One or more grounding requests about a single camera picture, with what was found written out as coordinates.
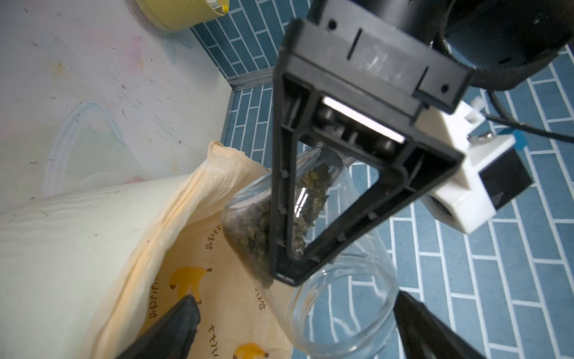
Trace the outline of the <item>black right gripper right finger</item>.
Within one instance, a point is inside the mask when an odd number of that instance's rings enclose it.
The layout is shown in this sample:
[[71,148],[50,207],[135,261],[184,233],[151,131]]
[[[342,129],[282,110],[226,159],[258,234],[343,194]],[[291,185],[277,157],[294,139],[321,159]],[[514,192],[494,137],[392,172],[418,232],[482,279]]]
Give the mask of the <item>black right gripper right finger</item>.
[[407,359],[484,359],[411,294],[399,291],[393,312]]

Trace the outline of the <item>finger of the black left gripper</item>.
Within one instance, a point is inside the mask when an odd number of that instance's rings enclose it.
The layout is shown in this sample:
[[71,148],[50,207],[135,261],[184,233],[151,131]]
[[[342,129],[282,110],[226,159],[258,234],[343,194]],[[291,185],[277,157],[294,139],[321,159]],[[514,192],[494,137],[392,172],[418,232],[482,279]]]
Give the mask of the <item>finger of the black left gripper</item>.
[[304,134],[301,118],[309,91],[288,76],[275,76],[273,85],[270,273],[278,281],[296,287],[302,282],[295,271],[292,250],[297,142]]

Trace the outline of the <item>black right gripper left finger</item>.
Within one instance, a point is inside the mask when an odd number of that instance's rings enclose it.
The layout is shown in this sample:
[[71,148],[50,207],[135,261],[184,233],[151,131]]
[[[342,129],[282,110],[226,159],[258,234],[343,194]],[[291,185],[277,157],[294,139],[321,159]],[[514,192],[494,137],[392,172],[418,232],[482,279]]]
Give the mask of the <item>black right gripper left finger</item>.
[[199,324],[198,304],[192,295],[185,296],[117,359],[187,358]]

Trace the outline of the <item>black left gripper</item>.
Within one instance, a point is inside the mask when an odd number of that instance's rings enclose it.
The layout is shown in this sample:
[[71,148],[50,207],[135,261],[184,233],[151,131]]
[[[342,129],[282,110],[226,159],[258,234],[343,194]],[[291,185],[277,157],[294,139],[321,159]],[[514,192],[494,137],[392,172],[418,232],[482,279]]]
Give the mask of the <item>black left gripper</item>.
[[[446,180],[463,154],[416,142],[449,118],[470,127],[475,109],[462,97],[469,72],[379,19],[296,19],[274,68],[273,140],[286,144],[286,282],[297,287],[355,240]],[[378,181],[307,245],[304,238],[346,174],[338,154],[297,142],[313,134],[356,144],[405,144],[390,160],[353,157],[376,168]]]

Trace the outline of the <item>glass jar with tea leaves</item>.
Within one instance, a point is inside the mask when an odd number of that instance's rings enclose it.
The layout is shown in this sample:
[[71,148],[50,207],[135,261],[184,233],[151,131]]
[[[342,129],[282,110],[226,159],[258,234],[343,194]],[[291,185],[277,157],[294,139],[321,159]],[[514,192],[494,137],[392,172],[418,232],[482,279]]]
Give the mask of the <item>glass jar with tea leaves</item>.
[[[302,254],[355,200],[358,191],[331,150],[297,157],[294,249]],[[224,208],[224,236],[294,347],[310,358],[376,358],[396,329],[396,269],[376,231],[366,233],[298,286],[270,272],[271,175]]]

